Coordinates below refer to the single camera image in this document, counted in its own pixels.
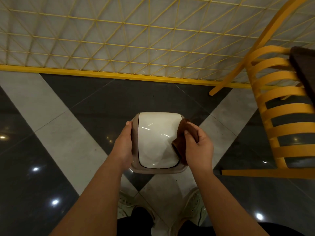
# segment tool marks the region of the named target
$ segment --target forearm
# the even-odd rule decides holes
[[[216,235],[268,235],[243,209],[212,170],[192,173]]]
[[[50,236],[116,235],[122,173],[116,158],[109,155]]]

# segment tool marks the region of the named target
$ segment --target yellow metal grid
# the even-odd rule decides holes
[[[220,81],[285,1],[0,0],[0,63]],[[54,5],[60,13],[47,10]],[[222,11],[212,16],[217,7]],[[313,7],[311,0],[298,8],[270,41],[313,48]],[[152,15],[155,9],[160,12]],[[222,31],[210,30],[218,26]],[[87,40],[89,36],[99,41]],[[119,38],[121,43],[114,43]],[[244,76],[245,71],[234,81],[247,83]]]

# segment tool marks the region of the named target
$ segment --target black pants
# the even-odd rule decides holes
[[[260,226],[270,235],[292,235],[304,236],[303,234],[274,223],[259,223]],[[151,235],[151,228],[153,220],[151,215],[142,207],[138,207],[132,211],[130,217],[118,219],[117,221],[117,235]],[[215,235],[213,227],[199,227],[191,221],[186,221],[178,232],[178,236],[191,235]]]

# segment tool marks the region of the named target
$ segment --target floor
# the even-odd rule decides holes
[[[106,159],[124,123],[139,112],[180,113],[198,124],[214,142],[214,170],[274,168],[251,90],[224,88],[211,97],[212,88],[0,72],[0,234],[48,235]],[[282,103],[274,100],[268,107]],[[273,120],[301,118],[315,122],[314,116]],[[314,140],[290,136],[281,144]],[[309,158],[288,162],[290,167],[312,164]],[[257,220],[313,235],[314,181],[218,178]],[[167,235],[194,187],[189,168],[173,175],[128,170],[121,179],[124,192],[154,210],[152,235]],[[210,225],[207,218],[203,226]]]

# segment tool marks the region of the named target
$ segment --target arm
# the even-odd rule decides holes
[[[199,187],[204,205],[216,235],[267,236],[263,228],[242,208],[212,171],[213,144],[206,133],[191,124],[198,132],[199,142],[185,131],[186,159]]]
[[[120,180],[132,163],[131,126],[128,121],[110,155],[50,236],[116,235]]]

